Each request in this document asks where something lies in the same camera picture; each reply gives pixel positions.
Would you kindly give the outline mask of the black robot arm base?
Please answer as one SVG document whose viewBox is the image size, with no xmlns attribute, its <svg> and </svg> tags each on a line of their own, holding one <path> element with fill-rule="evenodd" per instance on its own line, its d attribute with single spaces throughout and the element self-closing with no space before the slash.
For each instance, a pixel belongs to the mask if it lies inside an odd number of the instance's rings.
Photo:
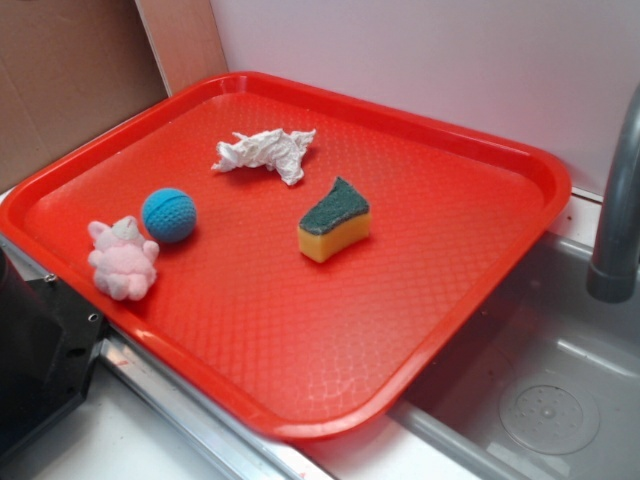
<svg viewBox="0 0 640 480">
<path fill-rule="evenodd" d="M 1 255 L 1 461 L 81 405 L 106 331 L 61 279 L 25 280 Z"/>
</svg>

